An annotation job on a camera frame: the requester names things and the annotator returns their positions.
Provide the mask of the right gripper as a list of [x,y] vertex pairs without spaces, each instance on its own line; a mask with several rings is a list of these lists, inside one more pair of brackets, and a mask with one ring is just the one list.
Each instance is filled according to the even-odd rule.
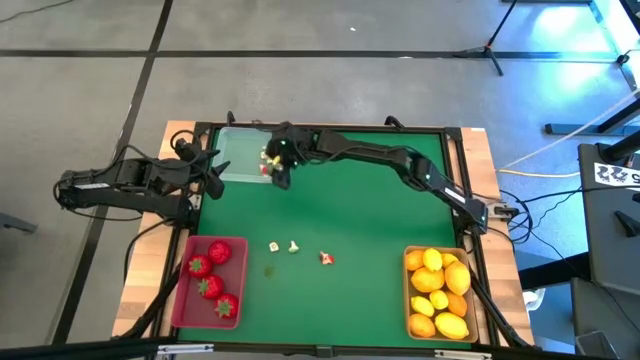
[[[271,129],[271,138],[266,145],[266,155],[272,161],[279,159],[278,165],[283,168],[296,168],[303,158],[296,143],[296,127],[290,122],[282,122]],[[291,176],[289,170],[273,171],[273,184],[283,189],[289,189]]]

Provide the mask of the clear plastic basket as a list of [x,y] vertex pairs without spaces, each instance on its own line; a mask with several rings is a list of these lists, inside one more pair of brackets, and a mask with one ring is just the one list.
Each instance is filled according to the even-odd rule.
[[221,173],[223,182],[266,183],[271,182],[260,166],[264,165],[261,152],[271,139],[271,134],[255,128],[223,127],[216,135],[213,167],[227,161],[230,164]]

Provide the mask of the red toy tomato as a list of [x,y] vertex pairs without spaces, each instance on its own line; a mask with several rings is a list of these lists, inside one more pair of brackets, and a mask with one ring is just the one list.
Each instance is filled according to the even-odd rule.
[[216,240],[208,247],[207,256],[212,264],[222,265],[230,260],[232,249],[227,242]]
[[205,299],[216,299],[224,292],[224,280],[218,275],[211,274],[204,276],[198,282],[198,293]]
[[194,255],[188,261],[188,273],[194,278],[203,278],[211,273],[213,265],[206,255]]
[[220,295],[214,301],[214,312],[221,319],[235,318],[239,312],[239,299],[229,293]]

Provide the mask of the large yellow-orange lemon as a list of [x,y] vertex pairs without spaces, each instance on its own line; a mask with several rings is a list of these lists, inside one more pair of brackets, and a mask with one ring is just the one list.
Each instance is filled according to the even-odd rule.
[[458,296],[463,296],[471,286],[471,274],[465,264],[452,262],[444,271],[447,288]]

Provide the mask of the large yellow lemon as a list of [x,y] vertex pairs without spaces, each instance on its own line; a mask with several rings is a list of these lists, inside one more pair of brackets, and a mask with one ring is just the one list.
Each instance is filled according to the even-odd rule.
[[450,312],[438,314],[435,326],[442,335],[453,340],[462,340],[469,334],[465,320]]

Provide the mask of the red plastic basket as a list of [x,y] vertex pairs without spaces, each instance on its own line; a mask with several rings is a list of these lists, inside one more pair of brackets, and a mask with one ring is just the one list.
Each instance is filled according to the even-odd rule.
[[[216,240],[227,242],[232,249],[228,262],[215,265],[212,273],[220,276],[225,283],[225,293],[239,299],[239,312],[235,318],[221,319],[214,312],[214,299],[205,299],[198,293],[200,279],[188,273],[188,260],[194,255],[205,255],[210,244]],[[233,330],[241,319],[245,273],[247,269],[248,244],[240,237],[191,236],[186,241],[180,277],[176,285],[176,295],[171,317],[171,325],[176,328],[206,328]]]

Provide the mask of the grey chair base leg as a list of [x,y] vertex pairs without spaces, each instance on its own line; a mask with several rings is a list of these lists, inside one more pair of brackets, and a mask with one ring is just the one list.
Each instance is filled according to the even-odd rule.
[[16,229],[24,233],[34,233],[38,226],[20,218],[0,212],[0,228]]

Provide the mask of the yellow plastic basket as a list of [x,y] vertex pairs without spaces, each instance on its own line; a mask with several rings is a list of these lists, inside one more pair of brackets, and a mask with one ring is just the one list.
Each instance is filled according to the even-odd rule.
[[[441,254],[443,253],[451,253],[453,255],[455,255],[458,258],[458,261],[462,262],[463,264],[465,264],[467,266],[467,268],[470,271],[471,274],[471,268],[470,268],[470,263],[468,261],[468,257],[467,254],[464,250],[460,249],[460,248],[451,248],[451,247],[426,247],[426,246],[417,246],[417,245],[412,245],[412,246],[408,246],[405,248],[404,253],[403,253],[403,303],[405,306],[405,324],[406,324],[406,330],[407,333],[409,335],[410,338],[414,339],[414,340],[434,340],[434,341],[449,341],[449,342],[464,342],[464,343],[473,343],[476,340],[479,339],[479,335],[478,335],[478,326],[477,326],[477,316],[476,316],[476,311],[474,308],[474,304],[473,304],[473,300],[474,300],[474,296],[473,296],[473,291],[471,290],[471,286],[469,288],[469,290],[463,295],[463,297],[465,298],[467,305],[468,305],[468,310],[466,313],[466,316],[463,318],[467,324],[468,330],[469,330],[469,334],[462,340],[453,340],[453,339],[449,339],[447,337],[445,337],[444,335],[442,335],[436,328],[436,334],[433,337],[430,338],[419,338],[419,337],[415,337],[413,336],[410,332],[409,332],[409,327],[408,327],[408,319],[409,316],[411,314],[414,314],[416,312],[413,311],[413,309],[411,308],[410,305],[410,298],[413,296],[423,296],[427,299],[429,299],[429,294],[430,293],[421,293],[419,291],[417,291],[413,285],[411,284],[410,278],[411,275],[413,274],[413,272],[407,271],[405,268],[405,254],[407,252],[410,252],[412,250],[423,250],[425,251],[428,248],[435,248],[437,249]],[[444,286],[440,289],[443,290],[444,292],[446,291],[450,291],[447,286],[446,283],[444,284]],[[435,325],[435,317],[442,313],[442,312],[449,312],[448,309],[443,309],[443,310],[437,310],[435,309],[435,313],[432,317],[429,317],[432,322]]]

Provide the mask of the black tripod stand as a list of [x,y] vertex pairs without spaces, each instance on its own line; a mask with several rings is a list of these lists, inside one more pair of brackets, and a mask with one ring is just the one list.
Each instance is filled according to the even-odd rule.
[[453,58],[457,58],[457,59],[472,59],[472,58],[486,58],[489,59],[491,61],[491,63],[493,64],[497,74],[502,77],[504,75],[504,72],[499,64],[499,61],[492,49],[492,46],[498,36],[498,34],[500,33],[500,31],[502,30],[504,24],[506,23],[506,21],[508,20],[508,18],[510,17],[512,11],[514,10],[514,8],[516,7],[516,4],[518,3],[518,0],[511,0],[511,4],[508,8],[508,10],[506,11],[506,13],[504,14],[504,16],[502,17],[500,23],[498,24],[498,26],[496,27],[496,29],[494,30],[494,32],[492,33],[492,35],[490,36],[489,40],[482,46],[480,47],[475,47],[475,48],[469,48],[469,49],[465,49],[465,50],[461,50],[461,51],[457,51],[454,52],[452,54]]

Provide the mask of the black stand base bar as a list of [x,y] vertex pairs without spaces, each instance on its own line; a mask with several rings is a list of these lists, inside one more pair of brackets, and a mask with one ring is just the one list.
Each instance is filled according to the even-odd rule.
[[544,131],[549,135],[569,135],[576,133],[580,136],[626,136],[640,131],[640,97],[629,105],[606,115],[604,120],[596,120],[591,125],[576,124],[546,124]]

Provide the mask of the white printed marker tag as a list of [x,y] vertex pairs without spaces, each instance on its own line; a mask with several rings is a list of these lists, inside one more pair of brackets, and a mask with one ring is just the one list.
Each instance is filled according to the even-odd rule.
[[595,162],[594,180],[598,184],[613,187],[640,187],[640,170]]

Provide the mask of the grey side desk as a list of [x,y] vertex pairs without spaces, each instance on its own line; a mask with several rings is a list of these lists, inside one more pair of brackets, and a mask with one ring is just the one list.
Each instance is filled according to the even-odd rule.
[[591,275],[603,286],[640,295],[640,187],[594,180],[594,163],[609,164],[597,146],[578,146]]

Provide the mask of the grey plastic bin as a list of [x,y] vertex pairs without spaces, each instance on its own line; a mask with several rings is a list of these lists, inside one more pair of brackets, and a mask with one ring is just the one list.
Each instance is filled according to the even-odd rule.
[[575,345],[580,355],[600,357],[608,360],[619,359],[614,347],[602,331],[593,331],[576,336]]

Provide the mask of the black frame brace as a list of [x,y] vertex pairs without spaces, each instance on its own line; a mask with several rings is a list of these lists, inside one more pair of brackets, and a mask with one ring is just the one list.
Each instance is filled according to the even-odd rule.
[[480,299],[489,318],[493,321],[501,335],[505,338],[510,347],[531,348],[523,338],[521,338],[516,330],[507,322],[497,305],[493,302],[489,293],[482,286],[478,276],[471,272],[471,287]]
[[143,314],[134,322],[132,327],[124,332],[122,335],[114,336],[114,339],[133,339],[141,338],[145,330],[154,321],[157,315],[164,307],[169,295],[175,288],[180,277],[180,264],[173,270],[171,276],[167,282],[160,287],[158,294],[155,296],[149,307],[143,312]]

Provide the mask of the silver metal bracket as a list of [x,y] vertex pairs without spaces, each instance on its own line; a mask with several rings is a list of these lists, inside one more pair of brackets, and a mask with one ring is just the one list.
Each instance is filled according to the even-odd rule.
[[213,344],[172,344],[159,345],[157,348],[157,356],[171,356],[182,354],[198,354],[213,352],[215,346]]
[[434,357],[446,360],[493,360],[490,353],[443,349],[436,349],[434,351]]

